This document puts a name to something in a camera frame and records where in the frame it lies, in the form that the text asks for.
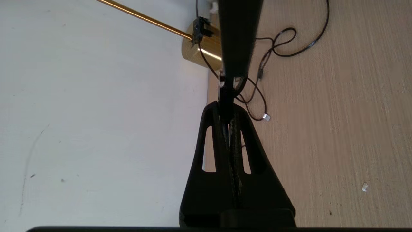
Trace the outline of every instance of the wooden surface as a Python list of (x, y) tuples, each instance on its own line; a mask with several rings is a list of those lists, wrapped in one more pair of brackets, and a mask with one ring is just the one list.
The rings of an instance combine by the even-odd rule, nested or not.
[[(298, 226), (412, 227), (411, 12), (412, 1), (331, 0), (315, 46), (270, 58), (259, 87), (272, 119), (255, 127)], [(321, 0), (266, 0), (257, 34), (296, 27), (279, 49), (290, 53), (316, 37), (325, 16)], [(256, 43), (252, 79), (269, 47)], [(212, 76), (208, 95), (217, 96)], [(258, 96), (250, 104), (255, 115), (262, 106)], [(212, 170), (210, 137), (207, 144)]]

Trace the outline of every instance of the cable connector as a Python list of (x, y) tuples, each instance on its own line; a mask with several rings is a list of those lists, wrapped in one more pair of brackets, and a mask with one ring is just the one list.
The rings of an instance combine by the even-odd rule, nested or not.
[(259, 71), (257, 72), (257, 78), (262, 79), (262, 77), (263, 77), (263, 69), (259, 69)]
[(264, 114), (262, 118), (266, 121), (270, 120), (270, 116), (268, 114)]

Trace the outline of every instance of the white wall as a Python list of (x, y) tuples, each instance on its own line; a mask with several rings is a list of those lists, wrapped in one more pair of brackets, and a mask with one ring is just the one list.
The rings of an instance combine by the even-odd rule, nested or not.
[[(195, 17), (194, 0), (120, 2)], [(0, 231), (178, 226), (207, 92), (181, 42), (94, 0), (0, 1)]]

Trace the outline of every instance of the black cable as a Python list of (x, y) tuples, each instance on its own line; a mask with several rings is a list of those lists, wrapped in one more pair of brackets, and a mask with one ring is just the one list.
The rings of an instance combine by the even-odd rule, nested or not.
[[(198, 9), (197, 9), (197, 1), (198, 1), (198, 0), (196, 0), (196, 18), (199, 19), (199, 14), (198, 14)], [(272, 41), (272, 47), (269, 48), (269, 50), (263, 55), (262, 59), (260, 60), (259, 69), (258, 69), (258, 71), (257, 71), (256, 83), (253, 82), (249, 77), (247, 77), (247, 80), (250, 81), (250, 82), (254, 85), (254, 88), (253, 88), (252, 95), (251, 95), (250, 99), (246, 101), (245, 98), (244, 98), (244, 97), (242, 96), (242, 94), (240, 94), (240, 93), (239, 93), (239, 96), (242, 98), (242, 100), (240, 100), (237, 96), (235, 97), (238, 101), (240, 101), (241, 103), (245, 104), (246, 110), (247, 110), (249, 116), (250, 116), (253, 120), (255, 120), (255, 121), (261, 121), (261, 120), (263, 120), (263, 117), (262, 117), (262, 118), (255, 118), (255, 117), (253, 117), (253, 115), (250, 113), (249, 107), (248, 107), (248, 103), (252, 101), (253, 97), (255, 96), (256, 90), (259, 92), (260, 96), (262, 97), (263, 104), (264, 104), (264, 106), (265, 106), (264, 114), (267, 114), (266, 100), (265, 100), (265, 98), (263, 97), (262, 92), (261, 92), (260, 89), (258, 88), (257, 83), (258, 83), (258, 81), (259, 81), (260, 79), (262, 79), (262, 77), (263, 77), (263, 69), (265, 68), (266, 63), (268, 62), (268, 60), (269, 60), (272, 52), (273, 52), (275, 55), (279, 56), (279, 57), (293, 57), (293, 56), (295, 56), (295, 55), (298, 55), (298, 54), (300, 54), (300, 53), (308, 50), (308, 49), (311, 48), (313, 45), (315, 45), (315, 43), (318, 42), (318, 40), (323, 36), (323, 33), (325, 32), (326, 27), (327, 27), (328, 22), (329, 22), (329, 13), (330, 13), (329, 0), (326, 0), (326, 7), (327, 7), (326, 22), (325, 22), (325, 25), (323, 26), (323, 29), (322, 29), (321, 33), (320, 33), (320, 34), (318, 35), (318, 37), (317, 37), (315, 40), (313, 40), (309, 45), (307, 45), (305, 48), (303, 48), (303, 49), (301, 49), (301, 50), (299, 50), (299, 51), (297, 51), (297, 52), (295, 52), (295, 53), (292, 53), (292, 54), (279, 54), (279, 53), (276, 52), (276, 50), (275, 50), (275, 48), (277, 48), (277, 47), (279, 47), (279, 46), (282, 46), (282, 45), (284, 45), (284, 44), (290, 43), (292, 40), (295, 39), (295, 37), (296, 37), (296, 35), (297, 35), (297, 31), (296, 31), (296, 29), (293, 28), (293, 27), (288, 27), (288, 28), (285, 28), (285, 29), (281, 30), (281, 31), (275, 36), (275, 38), (273, 38), (273, 39), (270, 38), (270, 37), (256, 38), (256, 40), (271, 40), (271, 41)], [(286, 42), (279, 43), (279, 44), (276, 44), (276, 45), (275, 45), (276, 40), (279, 38), (279, 36), (280, 36), (282, 33), (287, 32), (287, 31), (293, 31), (293, 32), (294, 32), (293, 37), (292, 37), (291, 39), (289, 39), (288, 41), (286, 41)], [(215, 77), (216, 77), (217, 79), (219, 79), (218, 75), (217, 75), (216, 72), (213, 70), (213, 68), (210, 66), (209, 62), (206, 60), (206, 57), (203, 55), (203, 52), (202, 52), (201, 46), (200, 46), (200, 42), (198, 43), (198, 46), (199, 46), (200, 54), (201, 54), (203, 60), (205, 61), (206, 65), (209, 67), (209, 69), (212, 71), (212, 73), (215, 75)]]

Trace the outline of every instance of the brass rod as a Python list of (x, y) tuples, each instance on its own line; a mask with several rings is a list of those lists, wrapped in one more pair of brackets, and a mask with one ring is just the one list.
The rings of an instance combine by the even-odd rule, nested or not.
[(188, 40), (192, 40), (192, 36), (191, 36), (190, 34), (187, 34), (187, 33), (183, 32), (183, 31), (181, 31), (181, 30), (179, 30), (179, 29), (176, 29), (176, 28), (174, 28), (174, 27), (172, 27), (172, 26), (169, 26), (169, 25), (167, 25), (167, 24), (164, 24), (164, 23), (162, 23), (162, 22), (160, 22), (160, 21), (158, 21), (158, 20), (155, 20), (154, 18), (151, 18), (151, 17), (149, 17), (149, 16), (147, 16), (147, 15), (144, 15), (144, 14), (142, 14), (142, 13), (140, 13), (140, 12), (137, 12), (137, 11), (133, 10), (132, 8), (129, 8), (129, 7), (127, 7), (127, 6), (124, 6), (124, 5), (122, 5), (122, 4), (118, 3), (118, 2), (115, 2), (115, 1), (113, 1), (113, 0), (97, 0), (97, 1), (102, 2), (102, 3), (106, 4), (106, 5), (109, 5), (109, 6), (113, 7), (113, 8), (119, 9), (119, 10), (125, 12), (125, 13), (128, 13), (129, 15), (135, 16), (136, 18), (139, 18), (139, 19), (144, 20), (144, 21), (146, 21), (146, 22), (148, 22), (148, 23), (151, 23), (151, 24), (153, 24), (153, 25), (156, 25), (156, 26), (158, 26), (158, 27), (161, 27), (161, 28), (163, 28), (163, 29), (166, 29), (166, 30), (168, 30), (168, 31), (170, 31), (170, 32), (173, 32), (173, 33), (175, 33), (175, 34), (178, 35), (178, 36), (182, 36), (183, 38), (186, 38), (186, 39), (188, 39)]

